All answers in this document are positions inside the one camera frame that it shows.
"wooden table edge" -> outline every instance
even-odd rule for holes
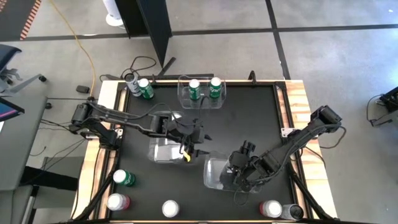
[[[225,81],[231,82],[231,83],[233,83],[233,82],[248,82],[248,83],[252,82],[252,80],[225,80]],[[98,104],[101,104],[103,106],[106,106],[107,108],[113,109],[115,101],[116,101],[116,93],[118,91],[118,84],[121,82],[124,82],[124,81],[121,81],[121,80],[104,81],[101,86],[101,91],[100,91],[99,98],[98,98]],[[175,82],[178,82],[178,80],[157,80],[156,82],[157,83],[175,83]],[[293,117],[293,122],[294,122],[295,128],[304,128],[307,125],[307,123],[310,121],[311,111],[309,108],[307,94],[305,92],[304,84],[303,84],[302,80],[257,80],[257,82],[258,83],[261,83],[261,82],[263,82],[263,83],[285,82],[286,87],[287,87],[287,96],[289,98],[289,104],[290,104],[289,106],[290,106],[290,110],[292,112],[292,117]],[[287,122],[286,108],[284,105],[281,89],[278,89],[278,97],[279,97],[279,104],[280,104],[280,108],[281,108],[284,126],[289,127],[289,124]],[[121,110],[121,111],[123,110],[123,105],[125,103],[124,102],[125,99],[126,99],[126,91],[123,90],[121,93],[121,97],[119,99],[118,110]],[[316,151],[320,155],[322,155],[320,152],[318,141],[312,141],[309,145],[310,145],[311,149],[313,149],[314,151]],[[92,173],[93,173],[93,167],[94,167],[94,164],[92,163],[92,160],[93,160],[92,154],[93,154],[93,152],[95,152],[95,154],[96,154],[96,152],[98,152],[98,146],[99,146],[99,143],[98,143],[98,141],[96,141],[96,149],[93,148],[92,146],[87,147],[85,161],[83,164],[82,174],[83,174],[83,170],[85,170],[85,169],[91,170],[91,179],[93,179]],[[113,157],[114,157],[114,153],[111,154],[111,156],[109,157],[107,173],[109,173],[110,168],[113,164],[113,161],[114,161]],[[325,168],[323,167],[321,160],[316,161],[316,158],[314,158],[314,161],[312,161],[311,165],[314,165],[314,164],[317,165],[317,170],[315,172],[318,172],[320,170],[319,172],[321,172],[323,174],[323,176],[321,178],[317,177],[317,179],[313,179],[312,173],[311,173],[312,170],[307,169],[307,167],[309,166],[309,163],[306,162],[307,157],[313,157],[313,155],[305,152],[301,158],[301,160],[304,159],[303,160],[303,168],[305,170],[307,187],[308,187],[309,191],[312,194],[314,194],[315,199],[323,207],[323,209],[329,215],[336,217],[336,210],[335,210],[335,206],[333,203],[333,197],[331,196],[331,191],[329,188]],[[101,156],[101,154],[100,154],[98,159],[99,159],[99,161],[97,163],[96,172],[95,172],[96,177],[94,178],[96,186],[93,189],[92,195],[94,195],[96,193],[96,190],[98,188],[98,182],[99,182],[99,178],[101,175],[101,168],[102,168],[102,163],[103,163],[104,157]],[[80,185],[79,185],[79,191],[80,191],[79,202],[77,204],[78,207],[76,209],[76,213],[75,213],[74,217],[79,216],[79,214],[83,211],[83,209],[87,206],[88,202],[90,201],[89,193],[87,192],[87,185],[90,186],[90,190],[91,190],[92,181],[89,181],[89,179],[90,178],[84,179],[82,176],[80,177],[80,180],[79,180],[79,183],[80,183]],[[317,194],[317,192],[314,192],[314,190],[313,190],[314,186],[311,186],[312,180],[323,180],[322,195],[326,195],[326,196],[320,197],[320,194]],[[303,201],[303,196],[297,186],[296,186],[296,193],[297,193],[299,205],[302,208],[304,208],[305,205],[304,205],[304,201]],[[108,195],[109,195],[109,187],[105,191],[105,193],[102,197],[102,200],[101,200],[100,210],[99,210],[99,218],[105,218],[105,213],[106,213],[106,209],[107,209],[106,208],[106,199],[108,198]],[[254,220],[254,222],[259,222],[259,221],[269,222],[269,220]],[[135,220],[134,222],[153,222],[153,221]]]

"concrete floor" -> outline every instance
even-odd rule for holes
[[[105,24],[101,1],[55,0],[77,34],[123,33]],[[272,1],[279,27],[355,26],[398,24],[398,2],[361,0]],[[263,0],[167,0],[173,30],[271,27]],[[59,16],[44,0],[29,36],[70,35]],[[366,121],[370,97],[398,85],[398,30],[345,30],[281,33],[292,79],[304,80],[311,109],[330,105],[342,118],[348,133],[341,144],[323,150],[338,216],[342,220],[395,223],[398,219],[398,127],[386,124],[372,128]],[[85,98],[77,85],[91,85],[87,58],[72,40],[7,42],[23,50],[9,65],[23,77],[42,73],[49,82],[36,82],[21,94]],[[91,54],[97,73],[119,75],[134,57],[155,58],[149,38],[82,40]],[[175,36],[169,40],[166,60],[176,57],[167,74],[214,73],[221,78],[247,78],[255,70],[260,79],[283,79],[273,35],[223,34]],[[150,62],[141,60],[137,68]],[[157,74],[160,66],[143,72]],[[97,77],[95,96],[101,83]],[[45,119],[65,122],[71,118],[76,100],[50,100],[53,109]],[[384,111],[372,106],[370,115]],[[325,135],[320,144],[334,144],[337,135]],[[44,156],[52,156],[78,140],[65,131],[40,130],[29,159],[39,167]],[[71,156],[83,156],[85,144]],[[35,223],[67,220],[70,208],[40,209]]]

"chair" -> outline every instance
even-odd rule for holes
[[[47,80],[43,75],[38,74],[14,87],[10,87],[14,84],[12,80],[14,77],[20,81],[22,79],[16,69],[8,70],[7,64],[15,54],[21,52],[22,51],[16,47],[0,44],[0,96],[14,96],[18,91],[32,83],[36,78],[41,82],[45,82]]]

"green soda can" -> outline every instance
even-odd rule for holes
[[[151,87],[148,79],[141,78],[138,81],[138,85],[139,85],[139,89],[142,93],[142,96],[145,99],[151,99],[152,97],[154,97],[154,89]]]
[[[136,176],[126,170],[117,170],[113,174],[113,181],[117,184],[130,187],[136,181]]]
[[[196,79],[189,81],[189,97],[191,100],[199,100],[200,98],[200,82]]]
[[[219,78],[212,78],[210,80],[210,97],[219,98],[221,95],[221,80]]]

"computer screen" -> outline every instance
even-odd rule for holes
[[[11,119],[15,116],[25,113],[25,110],[19,106],[0,98],[0,121]]]

